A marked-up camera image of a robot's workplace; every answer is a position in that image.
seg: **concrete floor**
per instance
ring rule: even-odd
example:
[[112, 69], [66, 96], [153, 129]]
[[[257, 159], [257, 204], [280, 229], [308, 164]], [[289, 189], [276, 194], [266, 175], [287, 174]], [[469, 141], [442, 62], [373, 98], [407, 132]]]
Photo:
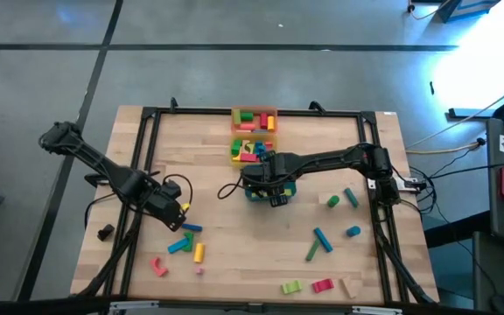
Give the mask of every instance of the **concrete floor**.
[[[100, 44], [114, 4], [0, 0], [0, 43]], [[504, 0], [487, 16], [451, 24], [436, 17], [416, 21], [403, 14], [405, 7], [353, 0], [126, 1], [112, 44], [380, 45], [395, 46], [396, 52], [109, 51], [83, 136], [104, 151], [119, 105], [165, 105], [176, 96], [181, 106], [192, 107], [305, 109], [317, 100], [327, 109], [395, 111], [404, 142], [411, 144], [449, 125], [446, 109], [482, 108], [504, 94]], [[434, 8], [417, 6], [416, 13]], [[426, 45], [430, 51], [398, 52], [404, 45]], [[456, 47], [440, 52], [438, 46]], [[0, 300], [13, 297], [61, 162], [36, 140], [54, 121], [75, 119], [97, 53], [0, 50], [0, 193], [7, 197], [0, 206]], [[484, 137], [483, 123], [468, 122], [419, 149], [451, 148], [476, 137]], [[409, 161], [434, 172], [455, 156], [410, 156]], [[469, 156], [451, 168], [486, 162], [485, 149]], [[73, 165], [33, 298], [69, 292], [83, 237], [82, 213], [94, 197], [82, 178], [88, 172]], [[488, 208], [484, 171], [440, 179], [437, 190], [449, 220]], [[426, 228], [443, 224], [436, 213], [423, 223]], [[430, 255], [437, 285], [470, 298], [468, 254], [454, 244]], [[456, 298], [444, 300], [456, 304]]]

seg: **wooden tabletop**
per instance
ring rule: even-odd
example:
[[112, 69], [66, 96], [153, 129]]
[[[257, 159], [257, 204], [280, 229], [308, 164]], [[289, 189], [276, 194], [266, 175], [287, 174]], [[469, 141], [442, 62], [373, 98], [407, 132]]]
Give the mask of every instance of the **wooden tabletop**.
[[[135, 106], [118, 109], [107, 156], [120, 165], [130, 164], [141, 111], [142, 107]], [[381, 145], [388, 148], [395, 168], [409, 176], [396, 113], [378, 112], [376, 117]], [[147, 151], [151, 120], [147, 129], [140, 165]], [[159, 300], [381, 305], [365, 179], [353, 170], [307, 174], [297, 181], [297, 195], [290, 204], [278, 208], [249, 202], [242, 190], [219, 200], [217, 191], [238, 179], [238, 170], [229, 163], [230, 137], [228, 115], [161, 115], [152, 171], [161, 171], [158, 180], [165, 174], [179, 173], [192, 181], [193, 202], [186, 222], [203, 226], [194, 243], [206, 245], [205, 258], [197, 264], [193, 253], [168, 254], [167, 247], [182, 239], [185, 231], [173, 233], [159, 220], [144, 216], [129, 295]], [[297, 154], [335, 151], [359, 142], [354, 119], [329, 117], [279, 116], [277, 139], [280, 152]], [[179, 200], [186, 202], [189, 190], [184, 181], [177, 182], [182, 187]], [[345, 198], [346, 187], [353, 190], [360, 203], [358, 208]], [[100, 187], [95, 197], [108, 193], [108, 187]], [[326, 202], [334, 194], [341, 202], [328, 208]], [[402, 193], [402, 198], [416, 203], [411, 194]], [[83, 290], [109, 258], [113, 237], [102, 242], [96, 234], [106, 224], [116, 226], [120, 207], [117, 199], [93, 206], [72, 293]], [[403, 262], [425, 292], [438, 301], [419, 213], [401, 204], [394, 206], [394, 214]], [[354, 225], [361, 228], [360, 235], [344, 236], [345, 230]], [[319, 248], [312, 261], [306, 262], [316, 227], [325, 233], [334, 250], [326, 253]], [[157, 256], [161, 267], [169, 270], [166, 276], [156, 276], [151, 268], [150, 261]], [[194, 271], [198, 266], [205, 270], [201, 276]], [[123, 261], [116, 272], [115, 293], [122, 272]], [[389, 261], [388, 273], [393, 298], [399, 300], [394, 267]], [[346, 294], [340, 283], [344, 277], [360, 284], [356, 298]], [[314, 293], [312, 283], [326, 278], [333, 280], [335, 288]], [[281, 284], [294, 280], [300, 280], [303, 289], [284, 295]]]

